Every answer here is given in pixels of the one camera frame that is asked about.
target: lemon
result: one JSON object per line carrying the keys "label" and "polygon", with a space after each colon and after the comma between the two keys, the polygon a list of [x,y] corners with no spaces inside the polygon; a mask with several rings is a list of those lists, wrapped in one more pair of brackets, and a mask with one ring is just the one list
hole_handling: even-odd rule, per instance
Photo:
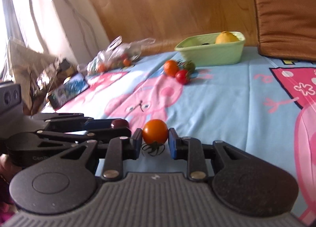
{"label": "lemon", "polygon": [[220,44],[220,43],[228,43],[228,42],[238,42],[239,39],[232,33],[230,32],[222,32],[220,33],[216,40],[215,44]]}

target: ribbed gray plate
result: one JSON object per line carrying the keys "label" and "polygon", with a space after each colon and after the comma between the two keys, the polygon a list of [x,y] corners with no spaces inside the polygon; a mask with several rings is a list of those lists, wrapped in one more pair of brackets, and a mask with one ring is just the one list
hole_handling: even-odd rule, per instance
{"label": "ribbed gray plate", "polygon": [[4,227],[303,227],[290,213],[251,218],[226,209],[204,183],[182,173],[129,173],[105,183],[88,204],[56,216],[20,212]]}

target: wooden headboard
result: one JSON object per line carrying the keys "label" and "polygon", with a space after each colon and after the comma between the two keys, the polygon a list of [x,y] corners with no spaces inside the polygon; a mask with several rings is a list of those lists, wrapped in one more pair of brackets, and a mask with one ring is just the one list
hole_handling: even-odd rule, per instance
{"label": "wooden headboard", "polygon": [[184,38],[240,31],[246,46],[257,44],[253,0],[90,0],[110,39],[152,37],[148,54],[173,51]]}

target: metal rivet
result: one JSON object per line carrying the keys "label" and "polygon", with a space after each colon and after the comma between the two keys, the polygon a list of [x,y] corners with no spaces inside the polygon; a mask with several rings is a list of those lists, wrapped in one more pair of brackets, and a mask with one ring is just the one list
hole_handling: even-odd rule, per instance
{"label": "metal rivet", "polygon": [[119,172],[117,170],[106,170],[104,173],[103,173],[103,176],[105,178],[116,178],[119,176]]}
{"label": "metal rivet", "polygon": [[192,172],[190,174],[191,178],[192,179],[195,179],[195,180],[202,180],[206,177],[206,173],[205,172],[201,172],[201,171],[195,171],[195,172]]}

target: black round joint cover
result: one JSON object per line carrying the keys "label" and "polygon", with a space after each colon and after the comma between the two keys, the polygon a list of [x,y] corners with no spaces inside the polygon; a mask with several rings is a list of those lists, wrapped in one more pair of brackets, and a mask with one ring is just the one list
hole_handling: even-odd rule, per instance
{"label": "black round joint cover", "polygon": [[94,194],[94,175],[76,160],[45,161],[12,179],[10,194],[20,208],[35,214],[60,214],[80,207]]}
{"label": "black round joint cover", "polygon": [[212,188],[226,206],[253,217],[289,212],[298,195],[289,173],[257,160],[233,161],[215,175]]}

